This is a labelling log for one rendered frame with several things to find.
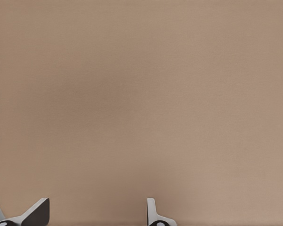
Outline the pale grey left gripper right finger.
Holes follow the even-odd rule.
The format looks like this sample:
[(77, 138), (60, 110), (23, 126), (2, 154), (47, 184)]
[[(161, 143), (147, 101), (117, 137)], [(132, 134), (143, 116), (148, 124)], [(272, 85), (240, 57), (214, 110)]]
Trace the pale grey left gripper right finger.
[(147, 198), (147, 226), (177, 226), (175, 220), (157, 213), (154, 198)]

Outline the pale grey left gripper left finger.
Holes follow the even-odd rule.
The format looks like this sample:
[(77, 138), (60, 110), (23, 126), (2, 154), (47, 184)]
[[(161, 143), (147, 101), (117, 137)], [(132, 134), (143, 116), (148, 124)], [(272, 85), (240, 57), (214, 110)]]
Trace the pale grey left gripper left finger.
[(0, 209), (0, 226), (47, 226), (49, 220), (49, 198), (41, 198), (22, 215), (12, 218), (6, 218)]

